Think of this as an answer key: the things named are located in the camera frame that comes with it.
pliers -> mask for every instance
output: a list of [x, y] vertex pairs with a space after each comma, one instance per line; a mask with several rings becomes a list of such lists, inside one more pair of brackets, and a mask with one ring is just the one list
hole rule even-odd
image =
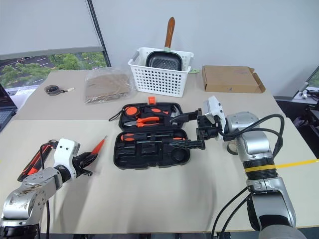
[[160, 125], [160, 123], [146, 123], [146, 122], [150, 122], [150, 121], [159, 121], [160, 118], [159, 117], [147, 117], [147, 118], [139, 118], [136, 121], [130, 121], [127, 123], [124, 123], [124, 125], [126, 126], [133, 126], [136, 125], [136, 127], [140, 128], [140, 127], [144, 127], [144, 126], [153, 126], [153, 125]]

black pole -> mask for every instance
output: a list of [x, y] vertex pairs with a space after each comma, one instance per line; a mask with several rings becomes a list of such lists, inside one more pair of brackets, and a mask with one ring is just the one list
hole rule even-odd
[[89, 9], [90, 9], [90, 12], [91, 12], [91, 16], [92, 16], [92, 19], [93, 19], [93, 23], [94, 23], [94, 26], [95, 26], [95, 30], [98, 33], [98, 37], [100, 38], [100, 41], [101, 41], [101, 44], [102, 44], [102, 48], [103, 48], [102, 53], [103, 53], [104, 59], [106, 61], [106, 66], [107, 67], [111, 67], [111, 62], [110, 62], [108, 53], [106, 51], [106, 47], [105, 47], [105, 44], [104, 44], [103, 36], [102, 36], [101, 30], [100, 30], [100, 27], [99, 27], [99, 23], [98, 23], [97, 17], [95, 15], [95, 11], [94, 11], [92, 0], [87, 0], [87, 1], [88, 1]]

laptop keyboard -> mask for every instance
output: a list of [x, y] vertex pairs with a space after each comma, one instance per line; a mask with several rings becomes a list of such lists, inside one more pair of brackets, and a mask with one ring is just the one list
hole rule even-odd
[[12, 109], [0, 111], [0, 125], [12, 114]]

open toolbox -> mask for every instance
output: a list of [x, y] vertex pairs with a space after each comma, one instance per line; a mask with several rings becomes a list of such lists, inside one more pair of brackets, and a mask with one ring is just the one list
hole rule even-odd
[[177, 103], [129, 104], [120, 111], [119, 127], [115, 140], [114, 164], [121, 169], [146, 169], [152, 166], [170, 167], [189, 161], [189, 149], [170, 145], [186, 140], [182, 123], [171, 123], [171, 117], [182, 114]]

white table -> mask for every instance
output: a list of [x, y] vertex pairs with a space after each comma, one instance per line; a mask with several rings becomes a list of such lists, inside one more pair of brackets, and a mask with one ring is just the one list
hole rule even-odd
[[[52, 233], [211, 231], [219, 210], [245, 187], [246, 177], [238, 156], [230, 155], [222, 141], [211, 139], [206, 142], [206, 150], [191, 150], [191, 160], [186, 165], [121, 170], [113, 164], [114, 141], [120, 133], [117, 123], [117, 120], [13, 120], [0, 135], [0, 205], [19, 186], [18, 175], [42, 143], [64, 137], [81, 143], [79, 153], [82, 153], [92, 150], [107, 134], [100, 157], [88, 167], [93, 176], [82, 175], [66, 183], [51, 198]], [[278, 130], [279, 121], [271, 119], [261, 126]], [[195, 139], [195, 128], [196, 122], [192, 121], [183, 129], [189, 138]], [[273, 148], [276, 137], [269, 135], [269, 139]], [[284, 146], [276, 163], [314, 158], [286, 119]], [[47, 162], [52, 165], [52, 158]], [[318, 164], [279, 169], [296, 210], [298, 227], [319, 225], [318, 170]], [[218, 231], [238, 203], [226, 210], [217, 225]], [[227, 229], [251, 230], [246, 207], [238, 211]]]
[[[155, 96], [157, 102], [176, 102], [183, 112], [192, 112], [203, 107], [210, 96], [216, 96], [222, 103], [225, 114], [250, 111], [262, 118], [279, 113], [284, 115], [267, 90], [257, 93], [204, 92], [201, 73], [189, 74], [182, 98], [138, 92], [133, 97], [103, 104], [84, 104], [85, 76], [87, 71], [53, 71], [46, 81], [29, 97], [15, 120], [106, 120], [115, 115], [122, 106], [144, 103], [148, 96]], [[58, 85], [62, 89], [75, 87], [74, 91], [48, 96], [47, 85]]]

